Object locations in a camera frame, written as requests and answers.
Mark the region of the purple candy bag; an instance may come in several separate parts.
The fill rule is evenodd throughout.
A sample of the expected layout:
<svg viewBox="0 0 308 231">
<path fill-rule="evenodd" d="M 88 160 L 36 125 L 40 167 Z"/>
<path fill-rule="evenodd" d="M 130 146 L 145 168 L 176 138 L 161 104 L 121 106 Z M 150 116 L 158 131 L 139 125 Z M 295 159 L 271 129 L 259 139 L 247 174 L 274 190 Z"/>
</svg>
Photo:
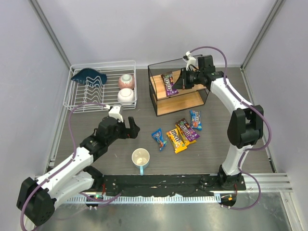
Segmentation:
<svg viewBox="0 0 308 231">
<path fill-rule="evenodd" d="M 180 131 L 182 131 L 185 135 L 185 137 L 190 141 L 194 141 L 196 139 L 198 139 L 200 136 L 191 128 L 191 126 L 189 125 L 189 123 L 187 122 L 187 120 L 185 118 L 177 121 L 175 123 L 176 126 L 179 127 Z"/>
<path fill-rule="evenodd" d="M 176 95 L 178 94 L 178 90 L 174 90 L 172 87 L 174 85 L 173 83 L 173 75 L 172 75 L 172 72 L 168 72 L 166 74 L 162 74 L 161 75 L 161 79 L 164 83 L 164 86 L 165 86 L 165 90 L 166 90 L 166 96 L 167 97 L 170 97 L 170 96 L 173 96 L 173 95 Z"/>
</svg>

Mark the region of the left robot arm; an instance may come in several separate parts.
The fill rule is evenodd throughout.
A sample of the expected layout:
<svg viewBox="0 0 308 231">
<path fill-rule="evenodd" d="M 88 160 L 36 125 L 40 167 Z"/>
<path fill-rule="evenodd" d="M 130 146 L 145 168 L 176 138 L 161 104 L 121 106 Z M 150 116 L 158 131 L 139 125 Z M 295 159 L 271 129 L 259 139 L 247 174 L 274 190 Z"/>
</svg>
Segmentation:
<svg viewBox="0 0 308 231">
<path fill-rule="evenodd" d="M 107 153 L 117 139 L 137 138 L 140 128 L 133 117 L 128 117 L 128 121 L 129 128 L 114 117 L 103 118 L 98 128 L 61 164 L 35 180 L 28 177 L 22 182 L 16 205 L 21 210 L 22 230 L 26 229 L 24 218 L 38 227 L 73 195 L 103 185 L 103 174 L 91 164 Z"/>
</svg>

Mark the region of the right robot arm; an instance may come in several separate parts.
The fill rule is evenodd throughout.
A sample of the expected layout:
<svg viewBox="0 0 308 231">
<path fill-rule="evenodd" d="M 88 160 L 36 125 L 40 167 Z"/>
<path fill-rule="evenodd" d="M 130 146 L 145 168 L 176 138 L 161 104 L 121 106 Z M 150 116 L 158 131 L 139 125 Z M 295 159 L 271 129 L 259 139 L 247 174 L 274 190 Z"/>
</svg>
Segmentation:
<svg viewBox="0 0 308 231">
<path fill-rule="evenodd" d="M 230 147 L 218 170 L 218 184 L 224 190 L 233 190 L 241 182 L 241 162 L 246 152 L 263 136 L 263 108 L 253 106 L 231 85 L 225 71 L 216 71 L 211 55 L 193 57 L 187 52 L 186 67 L 180 71 L 173 89 L 188 90 L 203 85 L 215 94 L 231 114 L 227 136 Z"/>
</svg>

